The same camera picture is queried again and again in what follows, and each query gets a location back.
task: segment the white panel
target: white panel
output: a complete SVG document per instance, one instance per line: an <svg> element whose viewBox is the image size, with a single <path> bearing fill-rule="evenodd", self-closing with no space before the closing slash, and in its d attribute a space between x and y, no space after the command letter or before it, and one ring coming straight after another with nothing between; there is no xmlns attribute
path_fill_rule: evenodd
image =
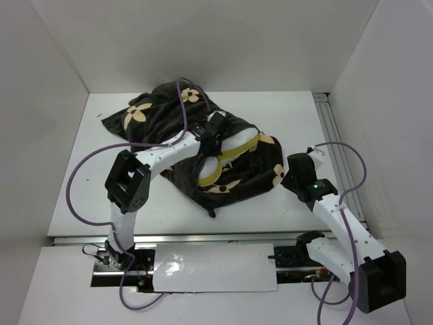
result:
<svg viewBox="0 0 433 325"><path fill-rule="evenodd" d="M431 5L381 0L331 95L342 138L367 160L369 177L359 192L367 221L407 259L406 304L415 325L433 318L418 273L432 266ZM358 177L361 170L352 164Z"/></svg>
<svg viewBox="0 0 433 325"><path fill-rule="evenodd" d="M329 91L378 0L32 0L93 93Z"/></svg>
<svg viewBox="0 0 433 325"><path fill-rule="evenodd" d="M107 227L89 227L70 214L65 201L66 181L75 165L88 153L124 141L106 131L100 120L127 106L128 101L136 95L90 95L54 211L50 236L108 233ZM313 97L309 92L221 92L209 95L221 108L275 136L281 142L284 157L305 152L308 146L324 141ZM110 203L104 183L115 156L121 150L119 148L97 155L78 173L71 192L72 201L82 216L94 221L109 220ZM284 163L287 170L287 159L284 159ZM329 178L336 184L330 159L321 166L318 176ZM325 224L282 186L250 200L217 209L216 219L212 219L202 207L185 197L169 181L157 176L150 186L149 200L138 212L135 233L215 234L316 229L325 230Z"/></svg>
<svg viewBox="0 0 433 325"><path fill-rule="evenodd" d="M161 293L276 291L272 244L159 244L154 290Z"/></svg>
<svg viewBox="0 0 433 325"><path fill-rule="evenodd" d="M17 324L88 93L27 0L0 1L0 323Z"/></svg>
<svg viewBox="0 0 433 325"><path fill-rule="evenodd" d="M160 325L263 325L316 324L318 301L309 284L280 285L275 292L218 292L167 295L151 309L125 309L117 288L91 288L93 259L79 247L43 248L19 325L160 324ZM323 292L325 283L317 283ZM125 299L133 305L155 295L126 288ZM335 283L329 299L343 297L347 288ZM322 324L341 324L350 301L323 308ZM351 325L410 325L405 306L397 301L373 313L356 310Z"/></svg>

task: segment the yellow strap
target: yellow strap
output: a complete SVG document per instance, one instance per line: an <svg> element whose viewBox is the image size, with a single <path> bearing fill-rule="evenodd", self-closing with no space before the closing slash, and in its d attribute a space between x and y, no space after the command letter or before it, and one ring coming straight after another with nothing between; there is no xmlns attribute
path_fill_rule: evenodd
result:
<svg viewBox="0 0 433 325"><path fill-rule="evenodd" d="M239 147L236 147L234 149L224 151L222 155L218 156L217 158L219 160L225 160L230 159L236 156L239 156L240 154L244 153L246 150L250 149L251 147L257 145L258 143L259 134L256 134L250 141L248 141L246 144L243 144Z"/></svg>
<svg viewBox="0 0 433 325"><path fill-rule="evenodd" d="M223 166L220 162L218 162L218 165L216 167L217 168L210 176L198 179L199 186L208 186L218 180L218 178L221 176L221 172L223 171Z"/></svg>

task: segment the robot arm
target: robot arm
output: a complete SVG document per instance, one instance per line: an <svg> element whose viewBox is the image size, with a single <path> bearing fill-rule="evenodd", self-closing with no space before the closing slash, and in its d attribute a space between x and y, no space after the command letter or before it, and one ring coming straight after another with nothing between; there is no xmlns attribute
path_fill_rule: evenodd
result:
<svg viewBox="0 0 433 325"><path fill-rule="evenodd" d="M221 136L229 125L221 114L215 114L204 127L195 125L181 141L163 148L151 148L138 154L122 151L116 158L106 181L111 204L111 221L116 226L116 237L122 248L134 250L134 227L137 211L146 203L151 180L161 171L186 158L203 154L216 156L221 151ZM171 144L181 134L168 140ZM282 185L305 202L336 235L340 246L329 241L320 232L309 232L298 238L297 246L306 255L348 285L353 296L354 265L350 240L342 220L344 209L355 238L358 253L360 293L358 308L371 312L406 295L406 261L397 251L389 253L358 222L345 204L339 206L337 189L327 179L317 179L316 170L325 154L309 148L307 153L288 156L290 170ZM126 254L118 247L112 231L106 240L106 249L112 260L124 269L129 264Z"/></svg>
<svg viewBox="0 0 433 325"><path fill-rule="evenodd" d="M151 180L186 158L198 154L221 154L222 136L229 127L230 122L222 114L214 113L203 127L194 124L183 137L182 131L161 146L137 154L128 150L118 154L105 187L111 201L111 222L116 226L116 237L124 250L134 250L135 219L137 211L147 201ZM128 256L114 240L112 229L106 240L106 249L120 268L124 269L129 264Z"/></svg>
<svg viewBox="0 0 433 325"><path fill-rule="evenodd" d="M334 233L340 246L319 232L303 235L300 243L309 258L322 264L348 285L353 297L354 265L350 239L340 210L350 226L356 244L360 292L357 307L369 313L406 296L406 261L396 251L390 253L358 222L343 203L340 195L327 179L317 179L316 169L323 162L324 153L318 149L288 156L289 172L282 185L305 202L312 212L323 220Z"/></svg>

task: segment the white wall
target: white wall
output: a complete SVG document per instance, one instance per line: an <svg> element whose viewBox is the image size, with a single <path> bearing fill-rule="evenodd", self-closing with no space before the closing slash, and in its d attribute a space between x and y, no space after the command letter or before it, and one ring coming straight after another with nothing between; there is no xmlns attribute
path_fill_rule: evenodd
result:
<svg viewBox="0 0 433 325"><path fill-rule="evenodd" d="M18 322L88 92L29 0L0 1L0 315Z"/></svg>
<svg viewBox="0 0 433 325"><path fill-rule="evenodd" d="M330 91L378 0L32 0L93 93Z"/></svg>
<svg viewBox="0 0 433 325"><path fill-rule="evenodd" d="M331 95L343 140L369 177L360 191L373 230L408 262L414 324L433 318L422 276L433 266L433 11L423 0L380 0ZM350 158L355 177L361 168Z"/></svg>

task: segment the cable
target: cable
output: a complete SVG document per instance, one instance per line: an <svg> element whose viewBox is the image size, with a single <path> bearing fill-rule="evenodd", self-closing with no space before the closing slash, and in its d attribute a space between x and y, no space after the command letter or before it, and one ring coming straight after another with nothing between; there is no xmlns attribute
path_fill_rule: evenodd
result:
<svg viewBox="0 0 433 325"><path fill-rule="evenodd" d="M70 177L68 179L68 183L66 184L66 204L68 205L69 211L72 213L72 215L79 221L81 221L82 223L86 224L86 225L92 225L92 226L96 226L96 227L101 227L104 225L108 225L112 228L113 230L113 237L114 237L114 241L116 242L117 246L119 247L119 249L122 251L122 253L128 255L131 258L131 262L129 263L128 267L125 269L122 278L120 279L120 285L119 285L119 297L120 297L120 301L122 302L122 304L125 306L125 308L130 309L130 310L143 310L146 309L150 306L152 306L153 304L155 304L156 302L158 302L164 295L164 293L161 293L159 296L157 296L153 301L151 301L150 303L140 306L140 307L133 307L128 305L128 303L125 301L124 297L123 297L123 283L124 283L124 279L126 274L128 273L128 271L130 270L130 268L132 267L132 265L135 262L135 256L134 254L131 254L130 252L128 252L127 250L125 250L122 245L119 242L117 233L116 233L116 226L114 225L114 223L112 223L111 221L108 222L93 222L93 221L89 221L84 219L83 217L81 217L76 211L74 206L72 205L72 201L70 198L70 189L72 186L72 182L74 181L74 178L78 172L78 170L93 156L100 154L101 152L104 152L106 150L110 150L110 149L114 149L114 148L120 148L120 147L129 147L129 146L135 146L135 147L142 147L142 148L152 148L152 147L169 147L169 146L174 146L175 144L179 143L183 137L185 136L185 134L188 131L188 120L187 120L187 111L186 111L186 107L185 104L183 103L183 99L182 99L182 93L181 93L181 85L180 82L181 81L187 81L188 83L191 83L193 86L195 86L196 88L198 88L198 91L200 92L200 95L202 95L204 102L206 103L206 106L208 108L208 110L210 111L210 106L209 106L209 101L205 95L205 93L203 92L202 88L198 87L196 84L194 84L192 81L190 81L189 79L186 78L179 78L176 82L176 88L177 88L177 95L179 96L179 101L181 103L181 107L182 107L182 115L183 115L183 132L180 136L179 139L176 139L175 141L173 141L171 144L142 144L142 143L137 143L137 142L131 142L131 143L123 143L123 144L112 144L110 146L106 146L103 148L100 148L98 150L95 150L93 152L91 152L90 154L88 154L86 157L84 157L74 168L74 170L71 172Z"/></svg>
<svg viewBox="0 0 433 325"><path fill-rule="evenodd" d="M311 279L311 291L313 292L314 296L318 299L321 300L321 298L319 297L319 295L316 292L316 289L314 289L314 281L317 279L317 276L314 277L313 279ZM337 305L341 305L342 303L346 302L347 299L349 299L350 297L350 293L348 293L343 299L341 299L340 301L336 301L336 302L329 302L329 301L324 301L323 303L325 305L331 305L331 306L337 306Z"/></svg>
<svg viewBox="0 0 433 325"><path fill-rule="evenodd" d="M135 265L135 269L137 270L137 277L138 277L138 280L142 280L142 279L140 278L140 269L138 268L138 264L137 264L136 261L134 261L134 265Z"/></svg>
<svg viewBox="0 0 433 325"><path fill-rule="evenodd" d="M364 161L363 157L361 156L361 154L359 154L359 152L355 148L353 148L352 146L345 144L343 142L337 142L337 141L323 142L321 144L317 144L315 147L318 148L318 147L328 146L328 145L332 145L332 144L343 146L343 147L351 149L358 156L359 160L361 161L361 164L363 165L364 176L363 176L362 180L359 182L358 185L356 185L353 188L350 188L350 189L343 192L343 194L340 197L339 203L338 203L341 206L341 204L343 203L344 197L347 194L358 190L365 183L365 180L367 179L367 166L365 165L365 161ZM358 305L358 298L359 298L359 270L358 270L358 268L359 268L359 263L358 263L357 246L355 244L355 239L353 238L353 233L352 233L352 230L349 226L349 222L347 221L346 214L344 213L344 209L341 209L340 212L341 212L341 216L343 218L343 222L344 222L344 225L346 226L347 233L349 236L350 247L352 249L352 254L353 254L353 267L355 269L355 278L354 278L355 288L353 290L352 306L350 306L350 311L349 311L346 319L343 322L343 325L348 325L350 323L350 321L352 320L353 315L355 314L355 311L356 311L357 305ZM327 301L325 301L325 298L326 298L326 295L327 295L329 289L331 288L331 285L332 285L332 282L334 281L334 278L335 278L335 276L333 275L333 277L331 277L332 281L329 281L328 285L326 286L325 291L323 292L322 297L320 298L319 308L317 310L317 324L318 325L321 324L321 321L320 321L321 311L322 311L323 305L327 303Z"/></svg>
<svg viewBox="0 0 433 325"><path fill-rule="evenodd" d="M148 278L148 277L149 277L149 274L147 273L146 266L144 265L144 263L143 263L142 261L139 261L139 262L140 262L140 264L141 264L141 266L142 266L144 272L146 273L146 278Z"/></svg>
<svg viewBox="0 0 433 325"><path fill-rule="evenodd" d="M94 247L97 247L97 248L103 248L103 247L100 247L100 246L95 245L95 244L84 244L83 247L81 248L81 251L83 252L84 255L88 255L88 256L95 257L99 262L103 263L103 262L104 262L104 259L103 259L102 257L97 256L97 255L94 255L94 254L86 253L86 251L84 250L84 248L85 248L87 245L91 245L91 246L94 246Z"/></svg>

